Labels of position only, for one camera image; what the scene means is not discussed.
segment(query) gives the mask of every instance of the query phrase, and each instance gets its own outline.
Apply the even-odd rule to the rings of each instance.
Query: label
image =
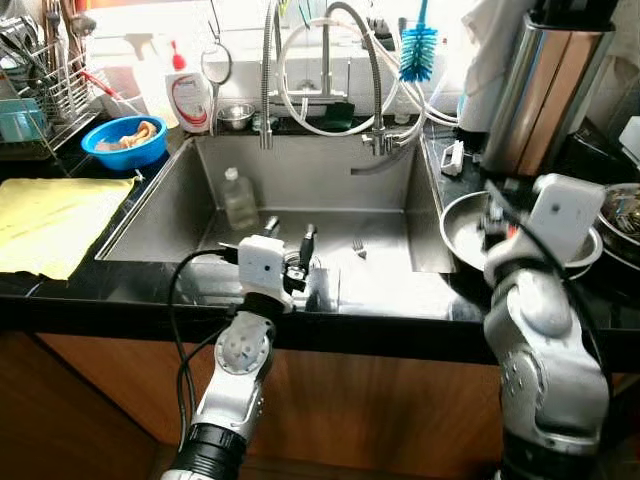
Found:
[[[202,91],[191,75],[178,77],[171,85],[171,95],[180,116],[194,127],[207,123],[207,111],[202,105]]]

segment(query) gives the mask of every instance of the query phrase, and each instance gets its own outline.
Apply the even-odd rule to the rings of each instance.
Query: kitchen sink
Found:
[[[317,226],[316,266],[387,273],[453,271],[440,238],[424,143],[393,155],[397,161],[388,168],[353,175],[352,168],[380,161],[359,137],[278,136],[273,150],[260,150],[254,136],[191,138],[97,258],[179,262],[219,242],[239,243],[252,230],[231,230],[220,196],[224,171],[237,167],[254,186],[262,224],[271,215],[280,218],[278,237],[288,252],[297,251],[308,223]],[[366,258],[356,254],[354,241],[362,243]]]

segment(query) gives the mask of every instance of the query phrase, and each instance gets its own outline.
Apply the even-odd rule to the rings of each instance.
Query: black cable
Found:
[[[180,332],[178,331],[178,323],[176,322],[175,310],[173,308],[173,297],[176,290],[176,285],[178,284],[178,278],[180,277],[180,273],[187,266],[187,264],[196,257],[201,257],[203,255],[219,255],[220,250],[200,250],[198,252],[193,252],[190,255],[187,255],[182,261],[178,264],[173,275],[171,276],[171,281],[169,283],[169,296],[167,299],[167,310],[169,314],[169,323],[171,324],[171,330],[173,331],[173,338],[176,344],[176,348],[178,349],[178,355],[180,356],[180,362],[184,363],[187,355],[184,351],[184,346],[182,345],[182,339],[180,338]],[[191,369],[189,368],[188,362],[185,368],[186,378],[187,378],[187,388],[189,391],[189,405],[191,407],[191,412],[196,409],[196,390],[193,383],[193,375],[191,374]],[[182,383],[179,386],[179,396],[178,396],[178,406],[180,408],[180,421],[186,424],[187,421],[187,411],[184,405],[184,397],[182,395]]]
[[[187,370],[191,370],[191,368],[189,367],[189,362],[191,361],[191,359],[193,357],[195,357],[198,352],[200,352],[200,350],[202,350],[204,347],[206,347],[207,345],[209,345],[211,342],[215,341],[218,338],[218,335],[220,335],[220,333],[227,328],[228,326],[228,322],[225,323],[222,327],[220,327],[218,330],[216,330],[215,332],[213,332],[211,335],[209,335],[207,338],[205,338],[202,342],[200,342],[194,349],[193,351],[191,351],[186,357],[185,359],[180,362],[180,367],[178,368],[178,375],[176,378],[176,390],[178,392],[178,405],[182,404],[182,407],[180,408],[180,443],[178,444],[178,451],[182,450],[182,446],[184,445],[184,441],[186,439],[187,436],[187,418],[186,418],[186,409],[184,409],[184,395],[183,395],[183,390],[182,390],[182,378],[185,374],[185,371]]]
[[[593,347],[593,353],[596,356],[596,361],[600,365],[600,368],[602,369],[602,372],[607,379],[609,390],[611,391],[611,374],[606,367],[605,360],[600,349],[598,329],[595,321],[593,320],[593,317],[591,316],[591,312],[587,308],[582,298],[582,295],[580,295],[580,292],[578,291],[578,289],[576,289],[562,263],[560,263],[558,258],[553,254],[549,247],[547,247],[545,243],[540,240],[540,237],[538,237],[538,235],[535,234],[526,225],[526,222],[522,220],[520,214],[511,206],[509,201],[502,195],[495,184],[491,180],[487,180],[485,186],[487,191],[489,192],[489,195],[496,202],[498,202],[498,204],[502,208],[507,220],[518,226],[525,233],[525,235],[529,237],[529,239],[536,245],[536,247],[538,247],[538,250],[540,250],[542,255],[545,257],[546,262],[563,281],[562,284],[569,296],[569,300],[577,310],[580,323],[587,333],[589,343],[591,343],[591,346]]]

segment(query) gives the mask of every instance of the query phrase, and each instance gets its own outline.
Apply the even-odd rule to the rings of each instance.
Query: yellow cloth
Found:
[[[0,272],[66,280],[134,179],[22,179],[0,185]]]

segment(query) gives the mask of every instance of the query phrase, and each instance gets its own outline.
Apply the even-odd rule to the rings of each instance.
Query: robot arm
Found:
[[[609,394],[560,280],[518,270],[484,324],[502,370],[503,480],[588,478]]]
[[[537,223],[528,222],[529,227],[550,239],[551,250],[566,261],[595,219],[600,188],[558,176],[541,184],[532,212],[532,217],[538,212]],[[554,195],[545,194],[550,185]],[[559,212],[569,225],[578,224],[577,234],[571,229],[575,235],[562,238],[566,227],[558,230],[555,218],[544,218]],[[583,346],[581,324],[561,280],[522,261],[539,255],[519,232],[493,247],[486,265],[485,277],[495,291],[484,332],[502,370],[501,478],[588,478],[608,409],[608,386]]]
[[[162,480],[238,477],[262,412],[262,382],[273,352],[273,320],[291,310],[293,290],[304,290],[313,253],[316,230],[310,225],[298,263],[286,265],[284,242],[272,238],[277,223],[277,218],[271,218],[262,235],[245,238],[238,246],[244,302],[216,341],[213,377],[193,414],[185,444]]]

